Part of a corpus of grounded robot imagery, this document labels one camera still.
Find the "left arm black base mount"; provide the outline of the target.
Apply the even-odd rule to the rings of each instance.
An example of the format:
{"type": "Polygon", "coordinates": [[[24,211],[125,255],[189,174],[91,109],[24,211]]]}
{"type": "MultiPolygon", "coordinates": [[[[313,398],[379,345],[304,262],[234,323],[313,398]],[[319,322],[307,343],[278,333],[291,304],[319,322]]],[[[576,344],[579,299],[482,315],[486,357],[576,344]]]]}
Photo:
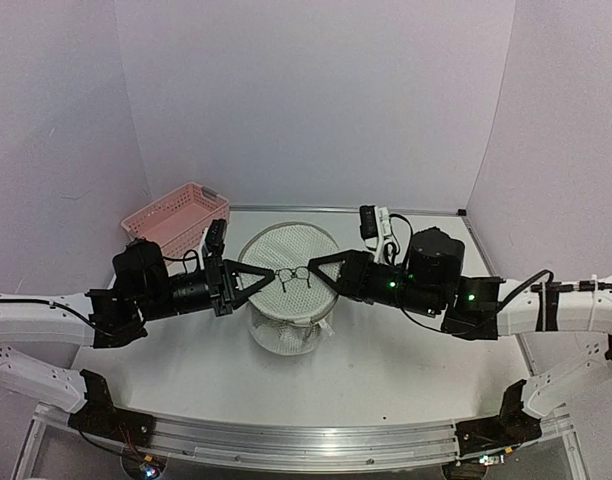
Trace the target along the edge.
{"type": "Polygon", "coordinates": [[[114,405],[105,378],[81,370],[86,391],[82,408],[69,415],[68,426],[85,434],[113,441],[130,441],[136,447],[150,447],[155,417],[114,405]]]}

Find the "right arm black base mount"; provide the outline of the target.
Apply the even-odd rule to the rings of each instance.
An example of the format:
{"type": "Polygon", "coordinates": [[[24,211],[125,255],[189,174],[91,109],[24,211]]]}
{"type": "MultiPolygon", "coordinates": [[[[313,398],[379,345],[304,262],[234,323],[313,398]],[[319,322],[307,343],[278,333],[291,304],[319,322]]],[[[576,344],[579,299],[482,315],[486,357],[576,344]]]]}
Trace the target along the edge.
{"type": "Polygon", "coordinates": [[[496,415],[456,424],[460,457],[503,450],[541,437],[541,420],[523,411],[521,397],[526,384],[526,380],[519,380],[506,389],[496,415]]]}

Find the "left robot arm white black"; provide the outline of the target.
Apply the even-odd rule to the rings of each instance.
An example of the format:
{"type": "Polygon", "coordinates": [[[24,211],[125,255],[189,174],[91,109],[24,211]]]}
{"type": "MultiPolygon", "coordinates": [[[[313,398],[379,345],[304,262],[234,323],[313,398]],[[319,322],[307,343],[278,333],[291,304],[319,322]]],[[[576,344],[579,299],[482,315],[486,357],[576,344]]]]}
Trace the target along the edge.
{"type": "Polygon", "coordinates": [[[232,314],[271,284],[273,271],[223,259],[220,244],[193,252],[193,269],[172,275],[158,244],[131,242],[113,259],[109,289],[66,296],[0,294],[0,385],[80,414],[100,437],[120,428],[105,379],[87,370],[69,370],[16,350],[21,343],[63,343],[114,349],[146,337],[150,321],[210,310],[232,314]]]}

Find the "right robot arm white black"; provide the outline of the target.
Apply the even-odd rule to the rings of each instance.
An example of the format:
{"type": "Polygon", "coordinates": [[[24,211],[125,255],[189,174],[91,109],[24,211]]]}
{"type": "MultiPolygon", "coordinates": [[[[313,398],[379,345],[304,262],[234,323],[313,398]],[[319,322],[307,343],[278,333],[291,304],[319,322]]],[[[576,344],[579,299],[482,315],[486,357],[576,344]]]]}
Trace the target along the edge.
{"type": "Polygon", "coordinates": [[[524,281],[467,277],[465,245],[437,227],[412,235],[402,263],[379,263],[368,251],[312,258],[309,272],[337,295],[380,304],[442,322],[438,332],[464,340],[496,340],[524,333],[592,332],[605,344],[587,344],[573,359],[520,382],[495,414],[489,433],[510,443],[583,385],[612,379],[612,276],[574,282],[544,269],[524,281]]]}

